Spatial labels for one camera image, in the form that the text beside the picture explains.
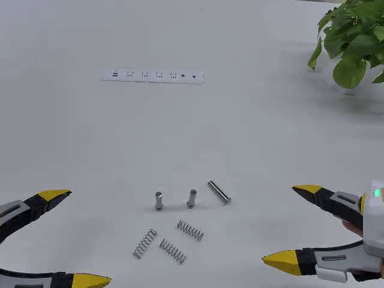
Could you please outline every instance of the white surface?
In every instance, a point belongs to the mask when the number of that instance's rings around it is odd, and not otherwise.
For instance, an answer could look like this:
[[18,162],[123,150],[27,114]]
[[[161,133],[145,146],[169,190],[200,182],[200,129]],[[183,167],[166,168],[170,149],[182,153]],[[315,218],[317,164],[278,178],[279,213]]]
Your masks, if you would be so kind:
[[203,84],[202,72],[161,70],[145,68],[104,68],[101,72],[104,81],[152,82],[177,84]]
[[320,279],[339,282],[339,283],[346,283],[348,280],[347,273],[343,271],[319,268],[317,267],[317,265],[315,266],[315,269],[316,269],[316,274]]
[[[317,21],[332,4],[0,5],[1,202],[49,188],[74,191],[1,244],[0,267],[108,275],[111,288],[341,287],[261,261],[359,239],[292,185],[361,195],[383,178],[381,90],[338,96],[321,76],[325,55],[316,73],[306,66]],[[206,83],[100,81],[102,67],[122,63],[201,70]],[[210,179],[230,205],[206,186]],[[197,206],[189,210],[191,188]],[[153,210],[158,190],[163,212]],[[204,230],[204,240],[175,230],[180,218]],[[130,253],[150,227],[188,262],[179,266],[156,246],[136,260]],[[362,285],[383,282],[349,283]]]

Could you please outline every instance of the white power strip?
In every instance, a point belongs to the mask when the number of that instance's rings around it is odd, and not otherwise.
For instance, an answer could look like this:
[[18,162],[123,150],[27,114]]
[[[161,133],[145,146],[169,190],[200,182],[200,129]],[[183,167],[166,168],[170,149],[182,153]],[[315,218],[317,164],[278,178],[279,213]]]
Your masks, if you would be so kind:
[[154,83],[203,84],[201,72],[180,70],[106,68],[101,74],[103,81],[129,81]]

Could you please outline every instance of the silver pin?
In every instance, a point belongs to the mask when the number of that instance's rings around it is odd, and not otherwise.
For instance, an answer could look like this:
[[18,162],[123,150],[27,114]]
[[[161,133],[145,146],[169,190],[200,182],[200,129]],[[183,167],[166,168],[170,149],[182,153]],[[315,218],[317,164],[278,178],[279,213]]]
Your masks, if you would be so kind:
[[156,192],[155,193],[155,196],[156,196],[156,205],[155,205],[155,209],[156,211],[161,211],[163,210],[163,194],[162,192]]
[[197,191],[196,190],[191,190],[190,192],[190,199],[187,202],[187,207],[189,209],[194,208],[194,200],[196,198]]
[[221,199],[221,201],[224,202],[224,204],[228,204],[231,201],[231,198],[225,195],[225,193],[222,192],[222,190],[218,188],[213,181],[209,181],[208,186],[212,189],[213,192],[216,193],[216,195]]

